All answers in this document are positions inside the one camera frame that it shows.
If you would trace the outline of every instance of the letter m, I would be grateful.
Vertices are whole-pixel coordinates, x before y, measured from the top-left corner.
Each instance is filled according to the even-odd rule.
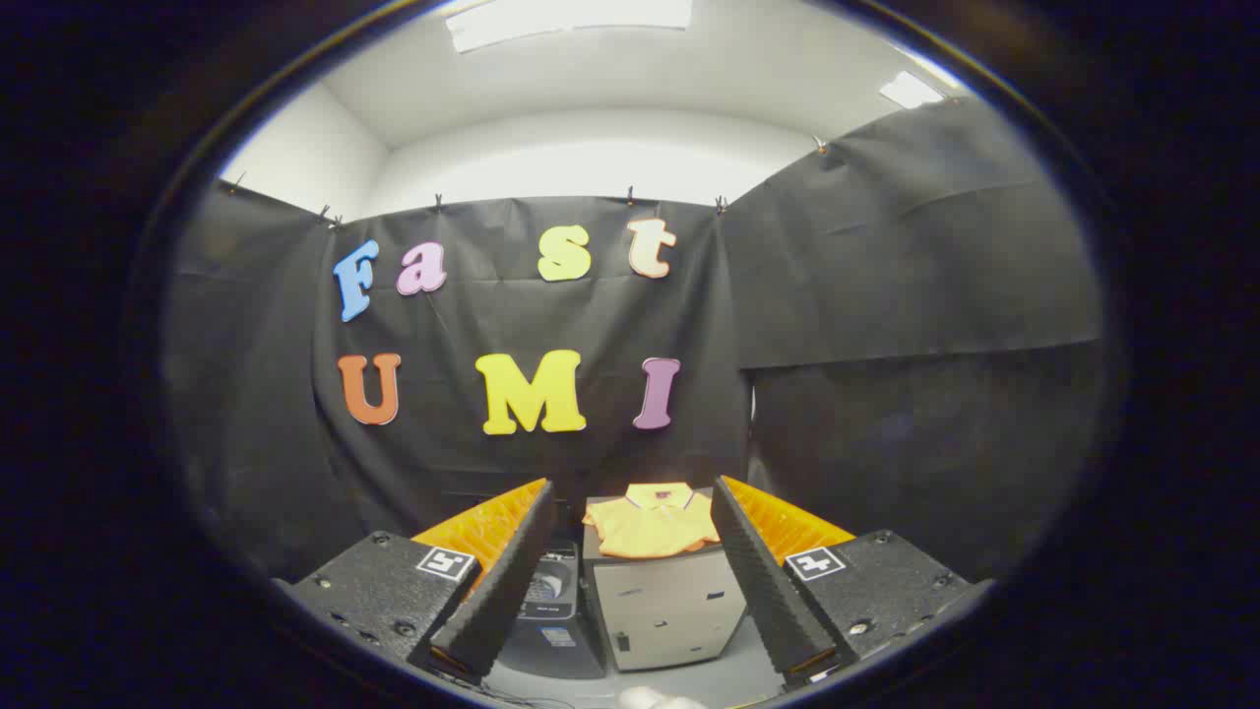
[[[577,411],[576,372],[581,354],[572,349],[553,349],[544,354],[534,382],[525,382],[512,354],[485,354],[476,361],[476,370],[485,377],[485,426],[489,436],[517,433],[517,424],[508,417],[512,408],[527,431],[534,431],[538,416],[547,407],[543,431],[547,433],[582,431],[586,419]]]

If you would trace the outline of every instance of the floor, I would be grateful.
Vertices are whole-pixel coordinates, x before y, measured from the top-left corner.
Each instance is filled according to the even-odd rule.
[[[782,691],[782,676],[774,671],[752,618],[745,617],[719,657],[663,670],[617,672],[598,680],[558,680],[520,672],[495,664],[483,686],[520,698],[546,698],[573,709],[616,709],[617,694],[631,686],[650,686],[668,696],[687,696],[707,709],[728,709],[761,701]],[[563,706],[546,704],[546,709]]]

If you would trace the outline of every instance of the yellow polo shirt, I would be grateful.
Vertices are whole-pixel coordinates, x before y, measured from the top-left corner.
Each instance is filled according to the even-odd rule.
[[[682,482],[631,485],[625,497],[587,505],[583,524],[600,535],[600,554],[660,559],[721,542],[712,501]]]

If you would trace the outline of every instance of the ceiling light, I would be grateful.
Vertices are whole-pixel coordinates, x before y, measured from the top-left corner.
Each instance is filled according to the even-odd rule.
[[[896,49],[897,52],[901,52],[902,54],[905,54],[906,57],[908,57],[910,60],[912,60],[914,63],[916,63],[920,67],[922,67],[924,69],[926,69],[927,73],[930,73],[934,77],[936,77],[936,78],[941,79],[942,82],[945,82],[945,86],[948,86],[950,88],[960,88],[963,86],[961,83],[959,83],[959,81],[956,78],[954,78],[954,74],[951,74],[951,73],[946,72],[945,69],[940,68],[940,65],[937,65],[935,62],[930,62],[930,60],[920,57],[919,54],[914,54],[911,52],[906,52],[905,49],[901,49],[900,47],[893,47],[893,49]]]
[[[939,91],[907,72],[897,73],[897,78],[883,84],[879,88],[879,93],[885,98],[896,101],[905,108],[917,108],[924,103],[935,103],[945,98]]]
[[[692,0],[493,0],[446,20],[455,50],[532,34],[595,26],[685,29]]]

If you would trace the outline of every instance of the black curtain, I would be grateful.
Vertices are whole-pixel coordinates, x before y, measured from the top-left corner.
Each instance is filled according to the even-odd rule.
[[[415,534],[538,477],[577,523],[586,497],[630,482],[745,476],[751,388],[733,361],[726,253],[712,208],[619,199],[499,199],[330,228],[295,207],[214,189],[181,237],[170,293],[166,382],[190,496],[212,528],[266,573],[296,578],[370,530]],[[635,273],[626,222],[660,218],[663,278]],[[590,271],[547,282],[538,237],[590,233]],[[341,321],[333,267],[368,239],[370,303]],[[402,256],[436,241],[445,283],[403,296]],[[576,433],[486,436],[474,364],[512,354],[527,379],[543,354],[575,349]],[[399,413],[364,426],[336,363],[397,353]],[[634,428],[649,358],[677,359],[669,427]],[[368,400],[381,398],[374,366]]]
[[[315,214],[217,185],[180,234],[163,377],[189,502],[267,574],[300,578],[363,534],[311,392]]]
[[[413,534],[537,477],[587,496],[716,475],[854,533],[891,528],[969,578],[1018,560],[1079,480],[1100,380],[1087,232],[987,107],[902,111],[811,151],[724,213],[669,201],[495,199],[330,228],[219,185],[180,238],[165,378],[197,509],[266,573],[300,577],[373,529]],[[664,278],[629,264],[660,218]],[[538,238],[590,234],[546,282]],[[334,264],[373,239],[370,303]],[[445,283],[403,296],[436,241]],[[580,433],[486,436],[483,354],[533,377],[581,354]],[[336,361],[397,353],[399,413],[355,422]],[[641,364],[682,361],[673,423],[631,424]],[[375,368],[365,372],[379,399]],[[750,384],[756,421],[750,426]]]
[[[1101,382],[1089,233],[974,99],[830,141],[731,204],[751,480],[971,579],[1008,572],[1080,481]]]
[[[315,324],[314,385],[320,417],[354,481],[359,514],[399,530],[441,521],[444,496],[496,495],[538,477],[557,497],[619,495],[630,482],[712,485],[743,477],[750,387],[735,366],[735,334],[714,210],[693,204],[593,196],[495,199],[375,217],[338,233],[315,271],[326,281]],[[660,218],[677,234],[662,247],[665,277],[630,268],[634,219]],[[590,234],[590,271],[548,282],[538,272],[538,238],[549,227],[581,224]],[[343,322],[331,287],[335,262],[368,239],[381,248],[368,309]],[[396,290],[403,253],[436,241],[445,247],[445,283],[432,292]],[[486,436],[486,389],[474,364],[512,354],[533,377],[548,350],[581,354],[577,402],[586,429]],[[346,412],[336,360],[394,351],[401,409],[384,427]],[[682,363],[669,398],[669,427],[634,428],[649,358]],[[369,393],[379,392],[375,368]]]

